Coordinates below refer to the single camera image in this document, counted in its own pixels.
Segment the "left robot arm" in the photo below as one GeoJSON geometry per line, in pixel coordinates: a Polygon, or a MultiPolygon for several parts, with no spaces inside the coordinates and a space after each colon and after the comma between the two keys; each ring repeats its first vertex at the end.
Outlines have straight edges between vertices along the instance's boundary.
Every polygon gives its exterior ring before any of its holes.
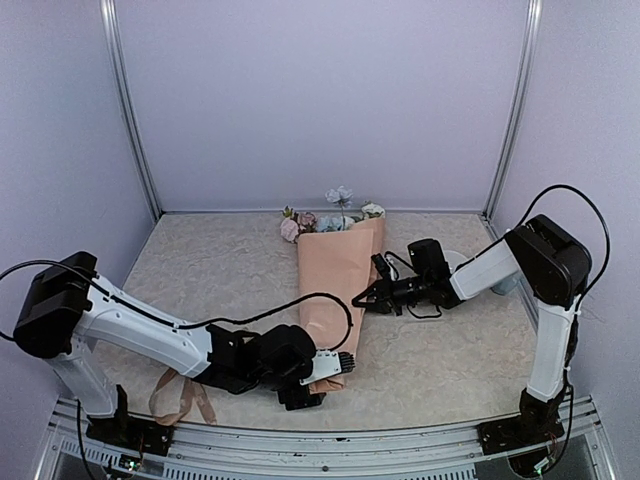
{"type": "Polygon", "coordinates": [[[195,327],[117,289],[79,251],[60,262],[41,261],[13,331],[26,353],[53,366],[86,413],[121,445],[140,434],[137,418],[117,405],[117,388],[90,359],[96,339],[143,355],[201,385],[243,394],[261,384],[305,389],[338,370],[336,354],[316,347],[297,325],[264,334],[195,327]]]}

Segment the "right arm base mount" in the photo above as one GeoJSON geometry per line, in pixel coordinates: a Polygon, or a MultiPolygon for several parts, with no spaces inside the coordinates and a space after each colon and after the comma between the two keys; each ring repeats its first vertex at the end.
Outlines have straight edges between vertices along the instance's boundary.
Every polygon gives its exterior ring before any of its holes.
{"type": "Polygon", "coordinates": [[[562,389],[551,400],[542,401],[523,390],[517,415],[477,426],[483,454],[502,453],[562,437],[565,431],[558,410],[565,392],[562,389]]]}

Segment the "pink rose stem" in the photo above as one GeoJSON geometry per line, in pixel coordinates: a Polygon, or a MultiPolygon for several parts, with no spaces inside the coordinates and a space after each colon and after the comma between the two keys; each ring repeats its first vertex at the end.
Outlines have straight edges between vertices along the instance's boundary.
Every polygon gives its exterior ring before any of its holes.
{"type": "Polygon", "coordinates": [[[316,231],[317,217],[311,212],[298,212],[286,206],[280,223],[280,235],[289,243],[296,243],[302,234],[316,231]]]}

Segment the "white pink flower stem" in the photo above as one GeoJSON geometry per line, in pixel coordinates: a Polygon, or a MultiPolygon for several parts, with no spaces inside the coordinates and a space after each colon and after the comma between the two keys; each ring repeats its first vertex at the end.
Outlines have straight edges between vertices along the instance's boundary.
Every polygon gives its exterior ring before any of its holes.
{"type": "Polygon", "coordinates": [[[379,204],[368,201],[360,208],[364,220],[384,218],[386,210],[379,204]]]}

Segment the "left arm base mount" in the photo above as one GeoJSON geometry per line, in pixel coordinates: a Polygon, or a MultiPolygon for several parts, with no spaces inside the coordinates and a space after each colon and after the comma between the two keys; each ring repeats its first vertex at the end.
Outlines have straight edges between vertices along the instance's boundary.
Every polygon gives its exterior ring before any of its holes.
{"type": "Polygon", "coordinates": [[[116,392],[115,413],[107,418],[88,416],[87,436],[105,444],[166,457],[174,427],[130,415],[125,390],[117,385],[116,392]]]}

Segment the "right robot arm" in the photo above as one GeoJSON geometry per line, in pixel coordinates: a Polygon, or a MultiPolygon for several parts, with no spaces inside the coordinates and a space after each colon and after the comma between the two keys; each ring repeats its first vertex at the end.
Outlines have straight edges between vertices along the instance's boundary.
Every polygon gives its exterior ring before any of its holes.
{"type": "Polygon", "coordinates": [[[586,293],[592,258],[586,247],[549,217],[539,214],[506,232],[479,254],[451,267],[438,240],[408,247],[413,276],[394,278],[386,258],[371,260],[379,274],[352,304],[370,312],[401,314],[426,301],[450,310],[509,280],[524,280],[536,300],[534,363],[511,426],[523,444],[535,442],[555,420],[567,388],[575,344],[575,318],[586,293]]]}

